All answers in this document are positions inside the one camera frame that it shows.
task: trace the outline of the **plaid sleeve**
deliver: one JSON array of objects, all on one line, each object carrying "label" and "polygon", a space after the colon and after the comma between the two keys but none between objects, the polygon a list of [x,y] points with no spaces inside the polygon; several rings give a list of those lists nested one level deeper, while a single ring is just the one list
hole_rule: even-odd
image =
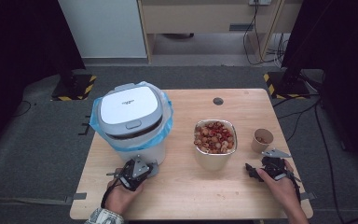
[{"label": "plaid sleeve", "polygon": [[85,224],[124,224],[124,218],[109,210],[97,208]]}]

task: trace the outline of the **power outlet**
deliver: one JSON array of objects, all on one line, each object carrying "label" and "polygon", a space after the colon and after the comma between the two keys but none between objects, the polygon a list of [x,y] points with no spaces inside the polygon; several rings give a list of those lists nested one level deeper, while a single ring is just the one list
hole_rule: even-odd
[{"label": "power outlet", "polygon": [[255,3],[259,6],[269,6],[271,5],[271,0],[249,0],[250,6],[255,6]]}]

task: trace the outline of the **person's left hand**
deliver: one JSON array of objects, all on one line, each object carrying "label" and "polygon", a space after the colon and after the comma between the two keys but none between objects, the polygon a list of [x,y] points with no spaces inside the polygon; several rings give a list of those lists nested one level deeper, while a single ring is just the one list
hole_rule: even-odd
[{"label": "person's left hand", "polygon": [[[112,186],[114,182],[115,180],[110,181],[107,187],[109,188]],[[136,189],[136,191],[125,189],[122,185],[114,187],[112,192],[107,196],[105,209],[118,215],[124,214],[136,196],[144,190],[144,185],[145,181]]]}]

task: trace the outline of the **container filled with nuts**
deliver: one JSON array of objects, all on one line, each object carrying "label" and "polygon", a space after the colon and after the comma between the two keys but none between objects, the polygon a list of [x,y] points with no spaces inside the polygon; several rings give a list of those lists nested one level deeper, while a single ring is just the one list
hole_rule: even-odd
[{"label": "container filled with nuts", "polygon": [[205,119],[194,129],[197,162],[210,171],[221,170],[237,149],[234,126],[222,119]]}]

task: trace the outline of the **gray carpet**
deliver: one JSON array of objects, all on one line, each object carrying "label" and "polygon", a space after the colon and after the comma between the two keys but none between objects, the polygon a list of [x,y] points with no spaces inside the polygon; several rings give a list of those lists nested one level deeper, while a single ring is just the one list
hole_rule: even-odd
[{"label": "gray carpet", "polygon": [[[262,88],[263,75],[276,67],[88,67],[97,76],[84,101],[53,102],[50,95],[59,77],[30,85],[0,140],[0,198],[36,198],[62,201],[76,192],[94,131],[85,132],[92,102],[115,86],[147,81],[161,89]],[[317,101],[290,100],[275,107],[278,117],[302,111]],[[271,99],[273,105],[282,100]],[[343,151],[329,117],[318,106],[318,116],[331,155],[337,203],[345,221],[358,217],[358,154]],[[280,119],[299,174],[308,191],[314,216],[311,223],[340,223],[336,212],[330,168],[314,110]],[[0,204],[0,223],[82,223],[69,217],[70,205]],[[287,223],[265,220],[265,223]]]}]

